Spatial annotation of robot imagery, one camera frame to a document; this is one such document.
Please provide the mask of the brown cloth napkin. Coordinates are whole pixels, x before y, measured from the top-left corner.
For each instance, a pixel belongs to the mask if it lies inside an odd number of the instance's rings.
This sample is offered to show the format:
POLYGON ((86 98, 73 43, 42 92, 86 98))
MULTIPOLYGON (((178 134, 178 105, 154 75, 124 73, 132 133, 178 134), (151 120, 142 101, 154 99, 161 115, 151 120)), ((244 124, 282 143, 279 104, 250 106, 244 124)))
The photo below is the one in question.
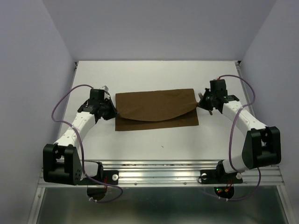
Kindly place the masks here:
POLYGON ((194 89, 117 93, 115 102, 116 131, 199 125, 194 89))

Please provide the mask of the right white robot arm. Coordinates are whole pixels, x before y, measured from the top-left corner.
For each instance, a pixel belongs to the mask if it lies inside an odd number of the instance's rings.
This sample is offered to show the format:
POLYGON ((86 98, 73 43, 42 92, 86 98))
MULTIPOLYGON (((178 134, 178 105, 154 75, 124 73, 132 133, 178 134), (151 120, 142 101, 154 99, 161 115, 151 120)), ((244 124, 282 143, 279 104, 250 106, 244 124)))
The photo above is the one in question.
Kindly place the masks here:
POLYGON ((229 137, 228 159, 220 161, 215 170, 218 181, 226 182, 235 172, 241 173, 281 162, 279 129, 260 122, 244 109, 245 106, 235 95, 228 95, 225 80, 210 81, 210 88, 205 89, 198 107, 207 111, 216 109, 233 122, 229 137), (245 140, 240 154, 233 157, 231 152, 235 128, 241 131, 245 140))

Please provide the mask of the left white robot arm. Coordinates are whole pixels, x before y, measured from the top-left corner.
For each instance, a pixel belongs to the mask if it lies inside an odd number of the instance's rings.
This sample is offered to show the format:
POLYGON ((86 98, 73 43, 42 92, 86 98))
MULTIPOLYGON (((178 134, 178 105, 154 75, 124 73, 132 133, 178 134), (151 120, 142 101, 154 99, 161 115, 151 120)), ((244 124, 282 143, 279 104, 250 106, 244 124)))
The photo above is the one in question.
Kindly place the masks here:
POLYGON ((100 119, 111 120, 118 116, 108 87, 91 88, 89 98, 77 110, 72 123, 53 121, 68 126, 65 133, 54 143, 43 148, 43 179, 45 182, 77 185, 84 178, 98 184, 103 181, 104 172, 92 168, 86 176, 83 139, 100 119))

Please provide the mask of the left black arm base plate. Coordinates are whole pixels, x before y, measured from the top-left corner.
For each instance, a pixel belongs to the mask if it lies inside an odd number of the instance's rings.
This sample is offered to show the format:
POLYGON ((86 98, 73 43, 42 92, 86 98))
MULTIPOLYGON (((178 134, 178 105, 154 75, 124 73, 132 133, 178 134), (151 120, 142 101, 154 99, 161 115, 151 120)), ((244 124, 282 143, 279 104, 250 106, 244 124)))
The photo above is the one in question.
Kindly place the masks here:
MULTIPOLYGON (((111 184, 111 185, 118 185, 118 181, 119 181, 118 177, 119 177, 118 170, 104 170, 102 179, 99 179, 98 176, 94 176, 93 179, 103 182, 103 183, 111 184)), ((80 185, 98 185, 98 183, 95 183, 94 181, 92 181, 88 178, 84 178, 84 179, 80 180, 77 185, 79 185, 79 186, 80 185)))

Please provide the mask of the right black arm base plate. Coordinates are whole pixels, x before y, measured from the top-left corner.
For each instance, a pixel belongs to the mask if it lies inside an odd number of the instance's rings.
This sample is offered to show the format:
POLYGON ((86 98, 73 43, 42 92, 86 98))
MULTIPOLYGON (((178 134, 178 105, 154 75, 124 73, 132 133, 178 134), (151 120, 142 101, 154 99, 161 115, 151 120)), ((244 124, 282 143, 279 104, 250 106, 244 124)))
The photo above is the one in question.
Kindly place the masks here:
POLYGON ((198 177, 198 182, 201 184, 241 184, 243 183, 243 179, 237 179, 237 173, 223 173, 220 174, 216 171, 216 169, 204 169, 200 170, 200 175, 198 177))

